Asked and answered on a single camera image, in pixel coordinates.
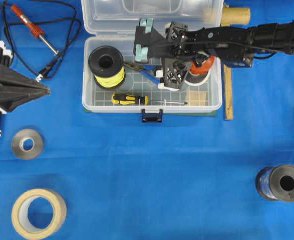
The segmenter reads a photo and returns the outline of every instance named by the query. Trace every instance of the wooden stick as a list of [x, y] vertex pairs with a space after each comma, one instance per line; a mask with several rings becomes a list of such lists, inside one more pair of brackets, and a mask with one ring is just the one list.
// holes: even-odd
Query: wooden stick
[[[246, 25], [250, 21], [250, 9], [246, 7], [229, 8], [224, 7], [222, 10], [221, 26], [231, 24]], [[233, 120], [233, 103], [232, 103], [232, 78], [231, 68], [223, 66], [224, 71], [224, 97], [225, 97], [225, 119]]]

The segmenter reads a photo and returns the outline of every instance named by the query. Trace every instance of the black latch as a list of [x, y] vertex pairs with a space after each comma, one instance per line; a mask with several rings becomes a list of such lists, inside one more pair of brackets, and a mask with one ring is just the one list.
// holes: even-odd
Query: black latch
[[146, 110], [142, 109], [141, 115], [143, 123], [162, 123], [162, 109], [159, 110], [159, 113], [146, 113]]

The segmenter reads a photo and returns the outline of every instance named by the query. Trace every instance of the cardboard tube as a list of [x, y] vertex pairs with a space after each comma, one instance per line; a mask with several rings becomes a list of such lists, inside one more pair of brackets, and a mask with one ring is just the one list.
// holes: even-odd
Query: cardboard tube
[[247, 7], [224, 7], [222, 10], [221, 25], [247, 25], [250, 21], [250, 9]]

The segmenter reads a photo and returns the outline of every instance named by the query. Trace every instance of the dark blue spool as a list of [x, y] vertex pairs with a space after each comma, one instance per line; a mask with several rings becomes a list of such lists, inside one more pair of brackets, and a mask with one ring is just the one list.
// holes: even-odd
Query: dark blue spool
[[266, 200], [294, 202], [294, 166], [265, 167], [256, 177], [256, 188]]

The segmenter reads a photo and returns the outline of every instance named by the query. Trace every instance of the clear plastic box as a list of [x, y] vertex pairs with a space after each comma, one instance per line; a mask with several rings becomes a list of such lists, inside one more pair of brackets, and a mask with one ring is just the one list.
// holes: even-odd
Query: clear plastic box
[[[188, 25], [190, 31], [219, 26], [223, 0], [82, 0], [85, 29], [90, 37], [85, 42], [83, 74], [83, 106], [95, 113], [210, 113], [222, 105], [221, 64], [216, 58], [208, 81], [201, 86], [184, 84], [176, 92], [160, 90], [138, 72], [126, 68], [125, 82], [115, 90], [99, 88], [88, 66], [92, 50], [110, 45], [124, 60], [134, 60], [133, 44], [136, 26], [143, 17], [154, 18], [154, 28], [164, 33], [164, 26], [176, 21]], [[152, 59], [151, 64], [160, 64]], [[157, 103], [149, 105], [113, 105], [114, 92], [148, 96], [151, 100], [188, 102], [187, 105]]]

